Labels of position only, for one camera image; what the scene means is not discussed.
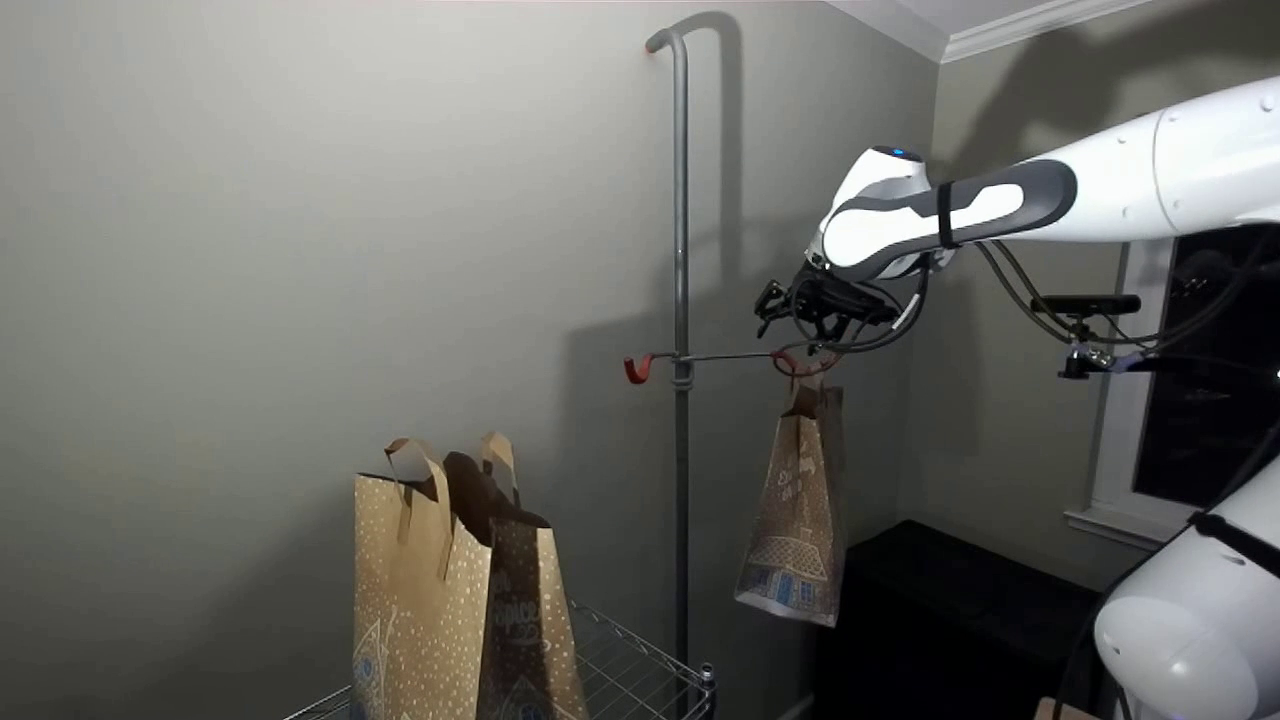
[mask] wire basket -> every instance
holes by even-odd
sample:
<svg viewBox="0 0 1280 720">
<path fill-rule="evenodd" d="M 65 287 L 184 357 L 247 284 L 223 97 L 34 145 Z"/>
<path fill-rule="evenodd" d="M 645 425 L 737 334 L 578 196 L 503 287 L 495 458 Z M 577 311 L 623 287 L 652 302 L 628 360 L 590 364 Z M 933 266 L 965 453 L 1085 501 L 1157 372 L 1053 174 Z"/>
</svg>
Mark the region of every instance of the wire basket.
<svg viewBox="0 0 1280 720">
<path fill-rule="evenodd" d="M 711 720 L 716 679 L 659 651 L 630 628 L 570 608 L 577 667 L 590 720 Z M 350 689 L 320 695 L 317 705 L 288 713 L 282 720 L 359 720 Z"/>
</svg>

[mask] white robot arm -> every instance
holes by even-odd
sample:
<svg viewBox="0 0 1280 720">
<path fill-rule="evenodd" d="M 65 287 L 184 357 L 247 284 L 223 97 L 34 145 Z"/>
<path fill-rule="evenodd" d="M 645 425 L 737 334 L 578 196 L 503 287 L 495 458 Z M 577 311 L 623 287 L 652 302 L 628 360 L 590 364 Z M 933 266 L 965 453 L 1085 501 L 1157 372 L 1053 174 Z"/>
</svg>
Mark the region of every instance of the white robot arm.
<svg viewBox="0 0 1280 720">
<path fill-rule="evenodd" d="M 929 276 L 983 242 L 1141 245 L 1280 226 L 1280 81 L 1201 97 L 1022 166 L 933 187 L 895 149 L 844 175 L 790 287 L 759 321 L 795 316 L 840 345 L 847 324 L 899 327 L 878 284 Z M 1197 518 L 1102 606 L 1094 650 L 1160 718 L 1280 713 L 1280 461 Z"/>
</svg>

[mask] paper bag handle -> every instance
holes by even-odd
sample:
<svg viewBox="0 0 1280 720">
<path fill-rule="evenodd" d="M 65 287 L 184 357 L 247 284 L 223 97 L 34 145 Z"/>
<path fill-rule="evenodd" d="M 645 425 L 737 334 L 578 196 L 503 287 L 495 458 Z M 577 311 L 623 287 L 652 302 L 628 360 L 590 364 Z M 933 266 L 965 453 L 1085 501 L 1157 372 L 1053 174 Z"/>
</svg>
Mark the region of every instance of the paper bag handle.
<svg viewBox="0 0 1280 720">
<path fill-rule="evenodd" d="M 445 555 L 438 555 L 438 567 L 434 567 L 434 575 L 448 575 L 448 555 L 451 555 L 451 495 L 448 495 L 448 473 L 434 466 L 434 458 L 421 445 L 421 441 L 407 441 L 407 435 L 395 435 L 388 450 L 383 450 L 383 458 L 388 458 L 388 469 L 392 469 L 392 477 L 395 477 L 395 458 L 399 453 L 412 453 L 424 469 L 428 469 L 428 482 L 424 484 L 431 484 L 434 488 L 434 501 L 438 501 L 438 507 L 445 507 L 445 518 L 448 518 L 448 524 L 438 524 L 438 549 L 445 549 Z"/>
<path fill-rule="evenodd" d="M 500 466 L 511 477 L 511 505 L 519 507 L 516 445 L 509 433 L 482 433 L 478 461 Z"/>
</svg>

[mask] white wall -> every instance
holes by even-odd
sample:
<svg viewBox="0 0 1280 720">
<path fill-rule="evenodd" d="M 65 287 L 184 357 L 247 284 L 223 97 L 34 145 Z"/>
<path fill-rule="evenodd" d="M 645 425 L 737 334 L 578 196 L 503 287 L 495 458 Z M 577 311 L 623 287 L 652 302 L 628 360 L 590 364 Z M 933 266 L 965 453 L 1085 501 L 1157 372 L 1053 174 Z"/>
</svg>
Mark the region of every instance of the white wall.
<svg viewBox="0 0 1280 720">
<path fill-rule="evenodd" d="M 668 56 L 639 46 L 698 8 L 0 6 L 9 718 L 342 686 L 349 482 L 395 433 L 503 425 L 577 593 L 668 641 L 668 390 L 619 360 L 668 345 Z M 816 0 L 724 8 L 738 92 L 692 38 L 694 345 L 755 350 L 831 166 L 922 149 L 937 67 Z M 895 507 L 895 382 L 847 372 L 853 533 Z M 781 392 L 694 390 L 692 625 L 726 718 L 804 692 L 795 633 L 726 606 Z"/>
<path fill-rule="evenodd" d="M 1022 162 L 1211 88 L 1280 77 L 1269 0 L 1165 0 L 946 63 L 939 175 Z M 1022 248 L 1042 294 L 1113 294 L 1115 248 Z M 944 276 L 913 335 L 904 518 L 1081 585 L 1136 555 L 1062 524 L 1087 501 L 1098 382 L 1055 382 L 1062 350 L 1001 294 L 974 252 Z"/>
</svg>

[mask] hanging paper bag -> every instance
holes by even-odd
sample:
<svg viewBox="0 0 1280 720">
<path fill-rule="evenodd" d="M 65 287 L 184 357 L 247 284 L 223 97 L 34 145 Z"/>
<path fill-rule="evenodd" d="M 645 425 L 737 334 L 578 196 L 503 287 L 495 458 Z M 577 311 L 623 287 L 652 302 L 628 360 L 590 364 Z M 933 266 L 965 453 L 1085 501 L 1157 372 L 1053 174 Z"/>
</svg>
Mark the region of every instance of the hanging paper bag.
<svg viewBox="0 0 1280 720">
<path fill-rule="evenodd" d="M 407 441 L 424 482 L 354 477 L 350 686 L 369 720 L 471 720 L 493 553 L 454 524 L 445 469 Z"/>
<path fill-rule="evenodd" d="M 586 720 L 557 533 L 519 507 L 511 441 L 445 461 L 461 518 L 493 539 L 482 720 Z"/>
<path fill-rule="evenodd" d="M 785 619 L 835 625 L 840 573 L 821 418 L 840 392 L 795 390 L 774 419 L 738 606 Z"/>
</svg>

